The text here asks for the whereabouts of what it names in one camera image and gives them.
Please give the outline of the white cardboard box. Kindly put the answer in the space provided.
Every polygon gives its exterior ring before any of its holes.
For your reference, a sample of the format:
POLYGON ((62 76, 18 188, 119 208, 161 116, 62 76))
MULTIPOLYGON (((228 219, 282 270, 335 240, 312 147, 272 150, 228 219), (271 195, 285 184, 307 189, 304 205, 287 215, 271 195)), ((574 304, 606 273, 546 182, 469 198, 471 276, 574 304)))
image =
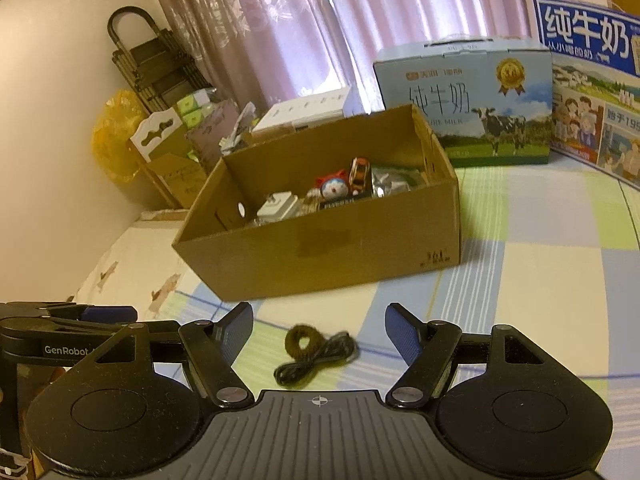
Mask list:
POLYGON ((301 96, 274 104, 253 129, 262 133, 291 126, 295 130, 332 122, 363 112, 358 91, 351 86, 328 92, 301 96))

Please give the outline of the white power adapter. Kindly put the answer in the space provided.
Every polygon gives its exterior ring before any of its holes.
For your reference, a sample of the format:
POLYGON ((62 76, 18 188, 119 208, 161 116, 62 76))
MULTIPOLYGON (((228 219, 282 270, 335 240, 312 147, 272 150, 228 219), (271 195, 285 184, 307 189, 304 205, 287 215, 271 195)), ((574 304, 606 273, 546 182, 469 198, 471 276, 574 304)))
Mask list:
POLYGON ((260 222, 277 222, 291 218, 298 208, 298 197, 291 191, 270 194, 257 211, 260 222))

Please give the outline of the black folding rack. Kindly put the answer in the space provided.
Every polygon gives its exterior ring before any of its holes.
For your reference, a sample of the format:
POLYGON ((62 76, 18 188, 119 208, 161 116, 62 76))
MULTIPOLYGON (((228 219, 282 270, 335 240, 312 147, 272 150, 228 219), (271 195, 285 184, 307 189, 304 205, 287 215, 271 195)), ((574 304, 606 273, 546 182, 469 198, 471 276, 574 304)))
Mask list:
POLYGON ((112 62, 149 113, 162 112, 188 94, 209 87, 194 58, 183 50, 174 33, 159 28, 152 16, 138 6, 122 6, 112 13, 106 30, 116 50, 112 62), (143 18, 154 37, 128 49, 116 32, 125 15, 143 18))

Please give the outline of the brown hair scrunchie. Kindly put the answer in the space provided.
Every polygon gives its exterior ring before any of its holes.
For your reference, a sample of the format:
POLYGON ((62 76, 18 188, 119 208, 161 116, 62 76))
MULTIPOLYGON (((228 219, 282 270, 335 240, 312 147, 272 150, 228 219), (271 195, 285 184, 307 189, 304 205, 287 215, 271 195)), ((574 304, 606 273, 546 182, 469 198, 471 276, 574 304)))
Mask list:
POLYGON ((323 348, 326 338, 306 324, 293 326, 285 335, 286 353, 296 362, 309 361, 323 348))

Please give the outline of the cotton swab bag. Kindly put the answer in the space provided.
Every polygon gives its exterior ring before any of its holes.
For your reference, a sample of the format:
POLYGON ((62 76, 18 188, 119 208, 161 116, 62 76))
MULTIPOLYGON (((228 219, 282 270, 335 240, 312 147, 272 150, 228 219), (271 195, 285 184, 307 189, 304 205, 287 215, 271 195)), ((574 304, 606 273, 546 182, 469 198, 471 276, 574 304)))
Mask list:
POLYGON ((246 228, 257 228, 258 226, 268 226, 268 224, 272 223, 272 220, 269 218, 256 217, 250 221, 245 223, 246 228))

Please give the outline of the green tissue packs in carton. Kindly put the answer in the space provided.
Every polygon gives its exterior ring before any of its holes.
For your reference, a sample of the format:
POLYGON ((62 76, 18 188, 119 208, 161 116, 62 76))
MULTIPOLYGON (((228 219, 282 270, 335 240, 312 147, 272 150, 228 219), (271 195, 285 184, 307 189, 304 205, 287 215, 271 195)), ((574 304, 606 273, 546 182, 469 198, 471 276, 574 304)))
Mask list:
POLYGON ((174 107, 186 128, 194 129, 213 114, 217 107, 216 99, 217 90, 205 88, 184 96, 174 107))

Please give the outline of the silver green foil packet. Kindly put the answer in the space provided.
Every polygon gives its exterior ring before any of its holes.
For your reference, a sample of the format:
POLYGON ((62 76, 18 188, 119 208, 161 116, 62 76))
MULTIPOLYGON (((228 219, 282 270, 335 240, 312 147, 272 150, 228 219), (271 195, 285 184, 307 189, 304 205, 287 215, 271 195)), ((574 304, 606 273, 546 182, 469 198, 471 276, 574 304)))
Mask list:
POLYGON ((372 196, 382 198, 409 192, 426 185, 426 177, 418 168, 373 165, 371 167, 372 196))

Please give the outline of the dark blue milk carton box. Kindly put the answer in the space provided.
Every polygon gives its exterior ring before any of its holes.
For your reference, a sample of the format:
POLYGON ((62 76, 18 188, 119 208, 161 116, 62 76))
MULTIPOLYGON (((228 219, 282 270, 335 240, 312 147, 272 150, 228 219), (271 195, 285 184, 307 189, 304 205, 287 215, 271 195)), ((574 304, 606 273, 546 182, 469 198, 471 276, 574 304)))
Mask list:
POLYGON ((551 53, 551 147, 638 188, 638 16, 574 0, 533 6, 551 53))

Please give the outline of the bin with crumpled papers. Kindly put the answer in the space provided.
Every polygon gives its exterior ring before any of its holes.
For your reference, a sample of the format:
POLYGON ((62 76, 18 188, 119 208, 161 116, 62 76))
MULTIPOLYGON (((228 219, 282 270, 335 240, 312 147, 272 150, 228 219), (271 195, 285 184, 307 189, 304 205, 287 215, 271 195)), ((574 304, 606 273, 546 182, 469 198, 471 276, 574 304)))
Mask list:
POLYGON ((257 118, 257 108, 248 102, 242 110, 232 100, 224 100, 195 128, 186 133, 202 165, 214 166, 218 159, 231 154, 243 142, 257 118))

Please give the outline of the light blue milk carton box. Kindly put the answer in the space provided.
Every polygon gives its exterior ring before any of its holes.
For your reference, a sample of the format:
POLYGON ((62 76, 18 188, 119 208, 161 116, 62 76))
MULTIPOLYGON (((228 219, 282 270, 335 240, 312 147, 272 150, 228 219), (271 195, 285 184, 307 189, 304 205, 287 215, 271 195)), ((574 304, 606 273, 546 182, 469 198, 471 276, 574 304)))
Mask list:
POLYGON ((549 49, 532 38, 405 44, 373 63, 386 108, 411 104, 456 167, 544 165, 552 129, 549 49))

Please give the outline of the yellow plastic bag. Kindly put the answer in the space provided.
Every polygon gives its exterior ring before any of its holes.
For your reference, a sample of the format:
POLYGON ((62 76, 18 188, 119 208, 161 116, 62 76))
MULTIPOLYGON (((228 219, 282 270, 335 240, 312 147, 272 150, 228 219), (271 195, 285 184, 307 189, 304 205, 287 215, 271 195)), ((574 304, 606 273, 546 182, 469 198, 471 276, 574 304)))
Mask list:
POLYGON ((116 184, 128 184, 139 171, 127 141, 148 117, 137 95, 118 90, 102 108, 91 136, 91 151, 96 163, 116 184))

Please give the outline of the pink curtain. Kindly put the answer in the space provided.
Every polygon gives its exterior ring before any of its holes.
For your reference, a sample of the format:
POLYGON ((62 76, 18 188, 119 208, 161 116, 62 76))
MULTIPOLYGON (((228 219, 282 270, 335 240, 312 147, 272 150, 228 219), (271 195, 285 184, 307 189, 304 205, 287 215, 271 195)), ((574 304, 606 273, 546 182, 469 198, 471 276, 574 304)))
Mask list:
POLYGON ((160 0, 206 77, 241 104, 355 88, 382 106, 382 49, 476 36, 526 36, 529 0, 160 0))

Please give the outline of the white toy race car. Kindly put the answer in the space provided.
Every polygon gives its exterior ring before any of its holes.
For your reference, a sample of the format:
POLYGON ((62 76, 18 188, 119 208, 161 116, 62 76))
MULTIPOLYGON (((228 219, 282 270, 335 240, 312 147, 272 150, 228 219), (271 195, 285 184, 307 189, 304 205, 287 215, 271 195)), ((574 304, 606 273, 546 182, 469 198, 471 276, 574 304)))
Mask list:
POLYGON ((348 185, 352 196, 366 196, 371 193, 371 165, 363 157, 355 157, 349 170, 348 185))

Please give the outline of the checkered bed sheet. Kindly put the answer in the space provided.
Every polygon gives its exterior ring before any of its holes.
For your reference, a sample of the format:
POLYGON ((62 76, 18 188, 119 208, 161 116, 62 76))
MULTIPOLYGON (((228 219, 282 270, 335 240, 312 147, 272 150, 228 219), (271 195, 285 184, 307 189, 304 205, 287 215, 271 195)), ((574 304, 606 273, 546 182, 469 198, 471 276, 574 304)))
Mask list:
POLYGON ((404 364, 383 328, 388 304, 468 333, 511 324, 574 374, 639 377, 639 194, 573 159, 458 173, 462 260, 454 268, 318 294, 254 301, 254 334, 236 365, 254 389, 273 384, 285 331, 346 330, 359 359, 319 389, 386 388, 404 364))

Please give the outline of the red Doraemon toy figure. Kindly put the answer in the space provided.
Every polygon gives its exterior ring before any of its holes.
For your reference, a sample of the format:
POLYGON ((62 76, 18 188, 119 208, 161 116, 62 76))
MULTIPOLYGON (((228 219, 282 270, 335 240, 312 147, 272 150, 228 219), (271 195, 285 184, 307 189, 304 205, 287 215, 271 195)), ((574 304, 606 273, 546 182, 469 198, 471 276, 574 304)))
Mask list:
POLYGON ((346 198, 349 193, 348 174, 345 169, 341 169, 333 174, 315 178, 314 187, 307 192, 306 197, 320 203, 332 203, 346 198))

